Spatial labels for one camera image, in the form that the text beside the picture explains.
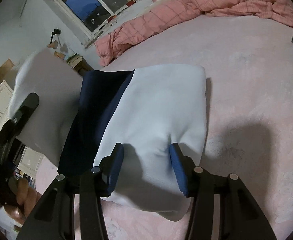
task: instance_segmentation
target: pillow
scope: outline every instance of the pillow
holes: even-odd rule
[[[179,143],[200,163],[206,137],[203,67],[168,64],[134,70],[101,140],[94,166],[124,146],[124,160],[110,200],[180,220],[190,199],[180,192],[168,152]]]

